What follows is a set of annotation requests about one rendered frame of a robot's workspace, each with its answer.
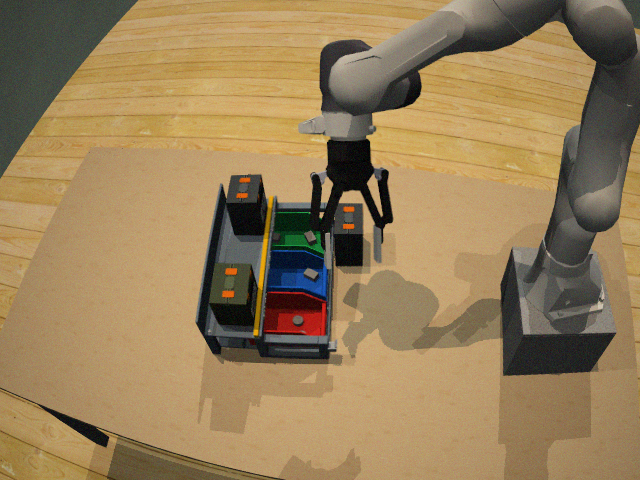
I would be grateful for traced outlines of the yellow flat bar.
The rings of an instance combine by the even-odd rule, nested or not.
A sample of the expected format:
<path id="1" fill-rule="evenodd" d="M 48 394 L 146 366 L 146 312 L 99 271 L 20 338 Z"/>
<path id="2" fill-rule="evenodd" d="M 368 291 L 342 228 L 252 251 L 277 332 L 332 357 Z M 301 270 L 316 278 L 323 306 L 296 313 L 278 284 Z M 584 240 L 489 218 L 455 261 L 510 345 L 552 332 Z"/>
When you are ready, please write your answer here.
<path id="1" fill-rule="evenodd" d="M 268 210 L 267 210 L 267 217 L 266 217 L 266 225 L 265 225 L 265 233 L 264 233 L 264 241 L 263 241 L 263 249 L 262 249 L 261 266 L 260 266 L 259 284 L 258 284 L 258 294 L 257 294 L 256 313 L 255 313 L 255 324 L 254 324 L 254 334 L 253 334 L 254 337 L 259 337 L 261 307 L 262 307 L 262 297 L 263 297 L 263 287 L 264 287 L 265 268 L 266 268 L 266 259 L 267 259 L 267 250 L 268 250 L 268 241 L 269 241 L 269 232 L 270 232 L 273 201 L 274 201 L 274 197 L 273 196 L 269 196 Z"/>

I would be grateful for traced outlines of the dark grey metal shelf rack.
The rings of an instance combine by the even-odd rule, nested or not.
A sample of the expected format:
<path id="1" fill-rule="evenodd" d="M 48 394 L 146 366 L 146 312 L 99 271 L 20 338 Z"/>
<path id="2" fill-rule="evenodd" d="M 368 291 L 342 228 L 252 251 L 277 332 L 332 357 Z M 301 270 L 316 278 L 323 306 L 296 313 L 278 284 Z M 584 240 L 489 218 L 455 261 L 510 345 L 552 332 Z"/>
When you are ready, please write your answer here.
<path id="1" fill-rule="evenodd" d="M 330 226 L 331 269 L 328 269 L 326 323 L 326 335 L 328 336 L 275 335 L 264 334 L 263 332 L 276 212 L 310 212 L 310 210 L 311 202 L 278 203 L 277 196 L 274 196 L 263 287 L 260 331 L 259 337 L 254 337 L 254 326 L 218 324 L 208 304 L 215 263 L 251 264 L 258 286 L 264 241 L 264 235 L 234 235 L 228 216 L 223 184 L 220 183 L 208 240 L 195 320 L 213 354 L 221 354 L 221 347 L 258 349 L 260 357 L 268 358 L 329 359 L 329 352 L 337 352 L 337 339 L 335 342 L 330 342 L 334 217 Z M 256 345 L 251 345 L 248 339 L 254 339 Z"/>

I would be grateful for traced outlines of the green open bin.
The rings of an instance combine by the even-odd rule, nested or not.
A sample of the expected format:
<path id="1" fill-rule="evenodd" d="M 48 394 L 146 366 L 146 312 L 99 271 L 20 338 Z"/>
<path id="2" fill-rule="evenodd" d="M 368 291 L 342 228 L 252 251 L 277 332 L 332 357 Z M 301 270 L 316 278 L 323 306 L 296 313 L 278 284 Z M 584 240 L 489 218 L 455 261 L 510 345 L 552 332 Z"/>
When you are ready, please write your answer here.
<path id="1" fill-rule="evenodd" d="M 305 250 L 324 258 L 320 231 L 314 231 L 309 225 L 309 212 L 276 212 L 274 233 L 281 234 L 278 243 L 272 242 L 272 250 Z M 304 233 L 312 231 L 317 243 L 309 246 Z"/>

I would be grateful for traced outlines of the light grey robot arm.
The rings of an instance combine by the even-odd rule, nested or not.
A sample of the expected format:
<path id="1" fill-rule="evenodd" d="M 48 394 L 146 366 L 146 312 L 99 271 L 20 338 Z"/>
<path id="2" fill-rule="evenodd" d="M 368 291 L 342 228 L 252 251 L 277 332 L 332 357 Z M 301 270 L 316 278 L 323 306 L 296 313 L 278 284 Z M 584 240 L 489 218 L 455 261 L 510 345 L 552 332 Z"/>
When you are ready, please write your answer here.
<path id="1" fill-rule="evenodd" d="M 444 56 L 512 45 L 554 21 L 596 66 L 581 124 L 564 138 L 547 231 L 522 281 L 526 299 L 552 322 L 604 305 L 591 246 L 595 232 L 619 219 L 640 125 L 640 35 L 622 0 L 453 0 L 373 48 L 362 40 L 331 42 L 320 53 L 322 114 L 298 124 L 301 134 L 365 140 L 376 132 L 372 113 L 417 100 L 419 70 Z"/>

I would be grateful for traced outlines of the blue bin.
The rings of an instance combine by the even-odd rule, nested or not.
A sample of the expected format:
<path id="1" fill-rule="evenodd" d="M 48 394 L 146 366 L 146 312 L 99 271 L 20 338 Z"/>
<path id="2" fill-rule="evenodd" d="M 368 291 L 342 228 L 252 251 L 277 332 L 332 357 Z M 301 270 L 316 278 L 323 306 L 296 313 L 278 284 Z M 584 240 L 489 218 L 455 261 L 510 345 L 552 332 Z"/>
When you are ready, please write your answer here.
<path id="1" fill-rule="evenodd" d="M 319 273 L 315 282 L 304 277 L 307 268 Z M 326 301 L 327 286 L 324 258 L 305 250 L 271 250 L 267 292 L 303 292 Z"/>

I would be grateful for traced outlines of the red open bin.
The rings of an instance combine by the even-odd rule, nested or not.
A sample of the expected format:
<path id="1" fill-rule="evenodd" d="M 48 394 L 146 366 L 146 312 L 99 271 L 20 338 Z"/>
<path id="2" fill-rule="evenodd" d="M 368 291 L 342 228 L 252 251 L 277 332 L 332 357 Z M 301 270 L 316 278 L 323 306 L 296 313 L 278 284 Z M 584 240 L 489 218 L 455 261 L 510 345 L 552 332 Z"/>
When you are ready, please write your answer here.
<path id="1" fill-rule="evenodd" d="M 293 324 L 296 315 L 303 318 L 301 326 Z M 326 301 L 303 292 L 267 292 L 264 334 L 326 335 L 326 323 Z"/>

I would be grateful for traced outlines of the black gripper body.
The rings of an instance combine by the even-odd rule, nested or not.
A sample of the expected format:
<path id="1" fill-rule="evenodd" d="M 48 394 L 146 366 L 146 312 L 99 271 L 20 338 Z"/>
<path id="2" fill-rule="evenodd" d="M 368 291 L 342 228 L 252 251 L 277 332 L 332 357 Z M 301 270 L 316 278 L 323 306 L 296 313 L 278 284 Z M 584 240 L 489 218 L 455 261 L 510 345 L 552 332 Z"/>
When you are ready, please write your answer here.
<path id="1" fill-rule="evenodd" d="M 357 172 L 363 174 L 366 183 L 374 173 L 369 139 L 359 141 L 333 141 L 330 139 L 327 142 L 327 157 L 328 165 L 325 171 L 327 170 L 328 178 L 336 187 L 342 173 L 349 175 L 343 192 L 361 191 L 355 176 Z"/>

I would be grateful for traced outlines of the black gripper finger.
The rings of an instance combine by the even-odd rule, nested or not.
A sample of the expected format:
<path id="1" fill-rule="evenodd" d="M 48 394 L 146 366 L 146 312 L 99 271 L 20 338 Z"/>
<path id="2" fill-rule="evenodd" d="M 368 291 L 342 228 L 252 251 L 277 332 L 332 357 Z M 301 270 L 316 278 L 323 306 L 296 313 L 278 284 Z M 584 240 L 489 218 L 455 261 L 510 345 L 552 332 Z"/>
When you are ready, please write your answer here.
<path id="1" fill-rule="evenodd" d="M 326 171 L 322 171 L 319 173 L 312 172 L 310 175 L 312 184 L 314 185 L 312 189 L 309 225 L 312 230 L 320 231 L 321 246 L 324 250 L 324 265 L 327 269 L 331 269 L 329 228 L 331 226 L 339 200 L 343 194 L 345 185 L 348 181 L 349 175 L 347 173 L 342 173 L 337 187 L 333 184 L 325 212 L 323 214 L 321 223 L 319 223 L 322 185 L 325 183 L 325 178 L 328 177 Z"/>
<path id="2" fill-rule="evenodd" d="M 361 194 L 365 200 L 365 203 L 369 209 L 369 212 L 374 221 L 373 225 L 373 243 L 374 243 L 374 260 L 377 263 L 382 263 L 382 244 L 383 244 L 383 229 L 385 225 L 393 222 L 393 214 L 388 190 L 388 170 L 384 168 L 374 168 L 375 178 L 378 182 L 378 189 L 380 194 L 381 206 L 383 216 L 380 216 L 380 213 L 377 209 L 377 206 L 373 200 L 369 187 L 365 181 L 365 178 L 361 172 L 356 173 L 356 178 L 361 187 Z"/>

